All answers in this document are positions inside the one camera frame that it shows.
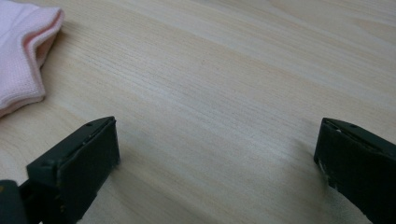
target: pink cloth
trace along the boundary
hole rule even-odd
[[[0,117],[43,100],[39,69],[63,20],[58,7],[0,0]]]

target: light wooden surface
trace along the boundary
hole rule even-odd
[[[395,1],[29,2],[66,19],[47,98],[0,119],[0,178],[114,115],[121,165],[80,223],[369,223],[313,153],[323,117],[396,143]]]

